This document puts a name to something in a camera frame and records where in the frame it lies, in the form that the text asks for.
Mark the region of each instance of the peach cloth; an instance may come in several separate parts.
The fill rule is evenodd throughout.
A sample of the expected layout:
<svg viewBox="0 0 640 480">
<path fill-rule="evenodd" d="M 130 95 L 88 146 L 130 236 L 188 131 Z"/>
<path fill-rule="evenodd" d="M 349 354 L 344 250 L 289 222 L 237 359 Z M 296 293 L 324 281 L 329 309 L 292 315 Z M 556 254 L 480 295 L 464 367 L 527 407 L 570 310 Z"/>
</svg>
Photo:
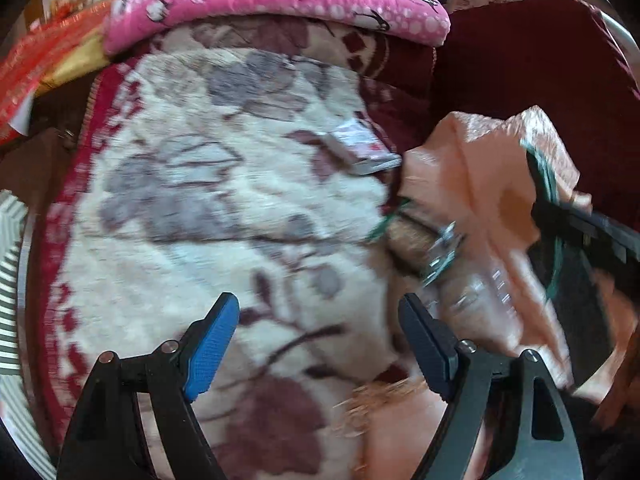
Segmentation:
<svg viewBox="0 0 640 480">
<path fill-rule="evenodd" d="M 447 409 L 431 390 L 416 392 L 371 414 L 365 453 L 366 480 L 408 480 L 424 456 Z M 464 480 L 482 475 L 490 440 L 480 428 Z"/>
<path fill-rule="evenodd" d="M 534 146 L 556 174 L 560 199 L 590 206 L 574 192 L 580 176 L 551 120 L 532 107 L 506 121 L 452 112 L 425 144 L 407 152 L 400 195 L 447 220 L 467 234 L 466 250 L 504 271 L 523 332 L 516 355 L 535 348 L 559 388 L 573 382 L 564 333 L 543 285 L 532 270 L 527 249 L 540 238 L 530 212 L 536 197 L 521 141 Z M 581 386 L 582 396 L 600 402 L 610 388 L 635 327 L 633 306 L 612 287 L 604 288 L 616 349 Z"/>
</svg>

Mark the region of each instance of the green string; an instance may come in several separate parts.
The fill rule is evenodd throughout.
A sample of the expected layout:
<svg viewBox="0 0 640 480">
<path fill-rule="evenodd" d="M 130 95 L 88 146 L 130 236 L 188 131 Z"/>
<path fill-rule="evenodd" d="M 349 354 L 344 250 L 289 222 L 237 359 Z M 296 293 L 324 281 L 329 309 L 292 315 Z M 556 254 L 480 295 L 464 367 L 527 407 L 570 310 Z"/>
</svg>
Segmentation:
<svg viewBox="0 0 640 480">
<path fill-rule="evenodd" d="M 396 209 L 394 209 L 391 213 L 386 215 L 382 219 L 382 221 L 369 232 L 365 240 L 367 242 L 377 242 L 378 240 L 380 240 L 380 238 L 382 238 L 384 233 L 386 233 L 386 229 L 389 227 L 389 224 L 391 224 L 391 221 L 398 215 L 401 209 L 405 207 L 409 202 L 411 202 L 411 200 L 409 200 L 408 198 L 403 198 L 400 205 L 396 207 Z"/>
</svg>

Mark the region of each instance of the flower pattern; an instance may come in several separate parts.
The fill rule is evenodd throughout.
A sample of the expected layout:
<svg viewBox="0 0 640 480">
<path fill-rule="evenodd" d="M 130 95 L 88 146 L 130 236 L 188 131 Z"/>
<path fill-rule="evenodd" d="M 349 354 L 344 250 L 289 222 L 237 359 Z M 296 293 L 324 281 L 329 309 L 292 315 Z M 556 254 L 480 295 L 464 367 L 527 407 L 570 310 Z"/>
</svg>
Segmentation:
<svg viewBox="0 0 640 480">
<path fill-rule="evenodd" d="M 265 375 L 253 381 L 226 427 L 226 442 L 213 451 L 229 480 L 253 480 L 258 471 L 313 475 L 322 460 L 315 432 L 325 425 L 299 383 Z"/>
<path fill-rule="evenodd" d="M 135 218 L 151 240 L 221 240 L 239 232 L 228 197 L 216 191 L 241 160 L 220 142 L 178 136 L 126 158 L 107 179 L 100 220 L 108 232 Z"/>
<path fill-rule="evenodd" d="M 287 92 L 296 74 L 282 56 L 253 51 L 243 62 L 213 67 L 207 86 L 215 105 L 239 107 L 238 113 L 265 119 L 293 121 L 308 105 L 304 97 Z"/>
<path fill-rule="evenodd" d="M 314 86 L 320 98 L 326 99 L 330 90 L 329 65 L 313 59 L 306 59 L 298 62 L 298 69 L 305 79 Z"/>
<path fill-rule="evenodd" d="M 311 171 L 321 184 L 344 168 L 342 161 L 329 151 L 315 133 L 308 130 L 295 130 L 287 134 L 287 138 L 318 148 L 311 159 Z"/>
<path fill-rule="evenodd" d="M 306 22 L 290 16 L 238 16 L 204 21 L 193 27 L 191 35 L 205 48 L 252 47 L 286 56 L 298 56 L 309 45 Z"/>
</svg>

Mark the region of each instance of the floral blanket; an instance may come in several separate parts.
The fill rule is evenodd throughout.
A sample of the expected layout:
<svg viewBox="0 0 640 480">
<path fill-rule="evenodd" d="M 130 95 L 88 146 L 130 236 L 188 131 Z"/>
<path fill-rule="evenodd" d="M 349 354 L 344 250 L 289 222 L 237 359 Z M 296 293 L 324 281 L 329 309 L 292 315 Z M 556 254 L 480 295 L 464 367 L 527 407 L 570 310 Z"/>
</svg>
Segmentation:
<svg viewBox="0 0 640 480">
<path fill-rule="evenodd" d="M 242 31 L 204 25 L 200 38 Z M 193 405 L 228 477 L 350 478 L 358 439 L 330 429 L 334 406 L 397 359 L 386 323 L 394 270 L 365 243 L 388 190 L 380 176 L 348 174 L 316 132 L 359 117 L 404 151 L 420 142 L 427 103 L 339 66 L 345 57 L 175 41 L 195 30 L 155 38 L 154 54 L 109 67 L 94 87 L 47 217 L 50 418 L 62 438 L 102 351 L 149 352 L 229 291 L 240 326 Z M 322 57 L 314 38 L 299 48 Z M 363 70 L 377 49 L 360 49 Z M 157 472 L 170 478 L 148 399 L 141 405 Z"/>
<path fill-rule="evenodd" d="M 201 48 L 251 47 L 305 56 L 348 68 L 419 98 L 428 95 L 436 61 L 434 48 L 394 36 L 336 22 L 277 15 L 223 16 L 187 22 L 157 34 L 142 47 L 145 53 L 168 54 Z M 425 108 L 421 106 L 419 112 L 424 114 Z"/>
</svg>

